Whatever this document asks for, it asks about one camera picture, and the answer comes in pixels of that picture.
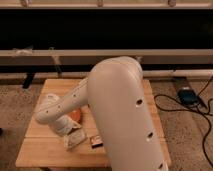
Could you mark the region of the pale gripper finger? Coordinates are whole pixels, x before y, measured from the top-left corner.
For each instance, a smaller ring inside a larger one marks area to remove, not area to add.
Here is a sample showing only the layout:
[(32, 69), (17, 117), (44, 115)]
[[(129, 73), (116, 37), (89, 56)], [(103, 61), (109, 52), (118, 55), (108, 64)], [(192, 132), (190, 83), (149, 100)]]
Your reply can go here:
[(65, 146), (71, 146), (72, 145), (71, 135), (65, 135), (63, 140), (64, 140)]
[(79, 123), (74, 123), (74, 129), (75, 130), (82, 129), (82, 125)]

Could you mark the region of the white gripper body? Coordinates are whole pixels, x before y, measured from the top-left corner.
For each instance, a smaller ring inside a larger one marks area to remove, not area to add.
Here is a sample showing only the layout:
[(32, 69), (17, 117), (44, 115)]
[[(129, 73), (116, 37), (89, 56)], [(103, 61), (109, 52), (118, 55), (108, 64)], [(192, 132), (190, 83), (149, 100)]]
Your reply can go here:
[(65, 136), (74, 129), (74, 123), (78, 122), (72, 120), (70, 117), (62, 117), (52, 124), (52, 130), (59, 136)]

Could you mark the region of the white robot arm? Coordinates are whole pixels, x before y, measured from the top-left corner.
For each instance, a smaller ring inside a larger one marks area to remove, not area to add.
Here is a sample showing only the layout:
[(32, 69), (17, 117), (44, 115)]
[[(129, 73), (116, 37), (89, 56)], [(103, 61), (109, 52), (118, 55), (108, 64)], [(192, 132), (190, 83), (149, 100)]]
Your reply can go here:
[(87, 105), (93, 114), (112, 171), (169, 171), (142, 86), (139, 62), (127, 56), (96, 64), (64, 97), (35, 110), (52, 124)]

